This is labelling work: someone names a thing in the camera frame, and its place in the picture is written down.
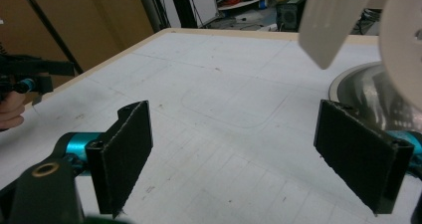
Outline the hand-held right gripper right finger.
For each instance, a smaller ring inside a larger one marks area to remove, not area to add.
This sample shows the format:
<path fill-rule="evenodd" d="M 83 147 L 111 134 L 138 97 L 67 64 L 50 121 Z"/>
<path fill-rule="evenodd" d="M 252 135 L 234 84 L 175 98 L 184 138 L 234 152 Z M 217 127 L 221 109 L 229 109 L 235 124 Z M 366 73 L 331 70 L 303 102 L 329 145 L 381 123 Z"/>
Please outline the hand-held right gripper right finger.
<path fill-rule="evenodd" d="M 390 214 L 414 145 L 378 128 L 359 111 L 322 100 L 314 146 L 329 167 L 375 214 Z"/>

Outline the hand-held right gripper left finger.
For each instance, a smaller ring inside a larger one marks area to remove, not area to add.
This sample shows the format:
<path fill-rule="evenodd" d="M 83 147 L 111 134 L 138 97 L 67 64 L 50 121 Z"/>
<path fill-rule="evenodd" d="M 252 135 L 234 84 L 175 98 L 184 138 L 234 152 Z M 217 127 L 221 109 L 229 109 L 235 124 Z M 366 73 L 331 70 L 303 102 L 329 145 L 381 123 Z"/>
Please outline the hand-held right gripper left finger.
<path fill-rule="evenodd" d="M 122 211 L 152 148 L 148 101 L 119 109 L 117 121 L 85 147 L 101 214 Z"/>

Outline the metal utensil rack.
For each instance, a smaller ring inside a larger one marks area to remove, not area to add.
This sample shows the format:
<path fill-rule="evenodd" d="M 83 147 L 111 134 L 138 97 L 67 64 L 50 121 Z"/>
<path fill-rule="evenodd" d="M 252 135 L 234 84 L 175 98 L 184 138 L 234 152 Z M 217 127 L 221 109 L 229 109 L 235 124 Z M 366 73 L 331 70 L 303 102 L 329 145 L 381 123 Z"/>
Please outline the metal utensil rack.
<path fill-rule="evenodd" d="M 331 83 L 328 96 L 331 101 L 358 109 L 360 116 L 381 129 L 422 133 L 422 112 L 394 90 L 380 62 L 341 73 Z"/>

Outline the wooden spoon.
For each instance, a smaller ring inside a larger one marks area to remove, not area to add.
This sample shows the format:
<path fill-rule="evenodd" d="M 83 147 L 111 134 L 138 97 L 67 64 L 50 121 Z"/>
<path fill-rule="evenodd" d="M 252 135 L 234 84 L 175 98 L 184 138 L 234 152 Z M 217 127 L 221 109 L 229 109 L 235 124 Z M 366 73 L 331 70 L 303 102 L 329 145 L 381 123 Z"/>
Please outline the wooden spoon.
<path fill-rule="evenodd" d="M 379 48 L 395 90 L 422 111 L 422 0 L 387 0 Z"/>

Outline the slotted wooden spatula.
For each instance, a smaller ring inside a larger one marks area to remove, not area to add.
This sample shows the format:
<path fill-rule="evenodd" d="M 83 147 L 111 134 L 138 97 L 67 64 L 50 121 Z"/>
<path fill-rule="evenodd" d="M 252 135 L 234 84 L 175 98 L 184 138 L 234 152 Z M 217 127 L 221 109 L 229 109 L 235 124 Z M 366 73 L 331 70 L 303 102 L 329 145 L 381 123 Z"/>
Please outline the slotted wooden spatula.
<path fill-rule="evenodd" d="M 369 0 L 307 0 L 299 44 L 323 70 L 327 69 Z"/>

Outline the brown cardboard panel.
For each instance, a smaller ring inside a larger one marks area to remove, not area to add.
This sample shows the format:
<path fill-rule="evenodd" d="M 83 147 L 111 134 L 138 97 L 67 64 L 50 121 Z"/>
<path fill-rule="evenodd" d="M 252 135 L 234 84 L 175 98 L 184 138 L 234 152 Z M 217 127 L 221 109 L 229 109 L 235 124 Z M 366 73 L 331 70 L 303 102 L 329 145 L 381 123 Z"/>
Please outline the brown cardboard panel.
<path fill-rule="evenodd" d="M 152 34 L 141 0 L 0 0 L 0 54 L 85 72 Z"/>

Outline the white foam mat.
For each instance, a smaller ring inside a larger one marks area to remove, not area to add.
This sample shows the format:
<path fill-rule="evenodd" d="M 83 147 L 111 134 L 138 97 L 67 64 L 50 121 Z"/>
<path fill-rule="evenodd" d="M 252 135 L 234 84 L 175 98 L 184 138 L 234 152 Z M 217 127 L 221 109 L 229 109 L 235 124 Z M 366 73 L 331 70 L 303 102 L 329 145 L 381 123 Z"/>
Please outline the white foam mat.
<path fill-rule="evenodd" d="M 136 224 L 409 224 L 422 182 L 372 213 L 314 147 L 319 103 L 379 58 L 352 37 L 320 69 L 287 34 L 165 31 L 72 80 L 0 133 L 0 188 L 69 131 L 103 131 L 148 101 L 154 147 L 123 208 Z"/>

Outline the wide black computer tower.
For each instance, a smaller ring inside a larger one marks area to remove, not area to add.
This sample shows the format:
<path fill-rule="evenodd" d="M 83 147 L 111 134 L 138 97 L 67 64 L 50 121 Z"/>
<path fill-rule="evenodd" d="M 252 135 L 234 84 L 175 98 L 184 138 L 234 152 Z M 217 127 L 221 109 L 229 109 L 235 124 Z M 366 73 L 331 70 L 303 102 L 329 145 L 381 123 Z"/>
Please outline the wide black computer tower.
<path fill-rule="evenodd" d="M 299 30 L 307 0 L 283 0 L 277 3 L 277 24 L 280 31 Z"/>

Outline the light wooden table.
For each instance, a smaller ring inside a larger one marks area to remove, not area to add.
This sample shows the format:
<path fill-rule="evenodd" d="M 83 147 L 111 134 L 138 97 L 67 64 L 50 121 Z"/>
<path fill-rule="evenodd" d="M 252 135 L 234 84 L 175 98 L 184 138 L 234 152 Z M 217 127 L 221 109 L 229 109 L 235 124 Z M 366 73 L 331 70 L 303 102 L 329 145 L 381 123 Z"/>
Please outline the light wooden table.
<path fill-rule="evenodd" d="M 188 112 L 257 125 L 272 116 L 317 114 L 341 72 L 378 60 L 376 38 L 350 36 L 330 68 L 305 54 L 293 33 L 167 29 L 65 84 L 27 112 L 110 112 L 147 100 L 162 113 Z"/>

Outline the black frame post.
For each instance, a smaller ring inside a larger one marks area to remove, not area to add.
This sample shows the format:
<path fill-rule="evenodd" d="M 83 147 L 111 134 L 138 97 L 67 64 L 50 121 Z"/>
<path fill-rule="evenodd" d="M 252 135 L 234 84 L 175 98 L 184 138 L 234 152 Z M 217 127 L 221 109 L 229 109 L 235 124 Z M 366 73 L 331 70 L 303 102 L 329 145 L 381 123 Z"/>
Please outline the black frame post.
<path fill-rule="evenodd" d="M 197 29 L 197 21 L 190 0 L 173 0 L 180 24 L 182 28 Z"/>

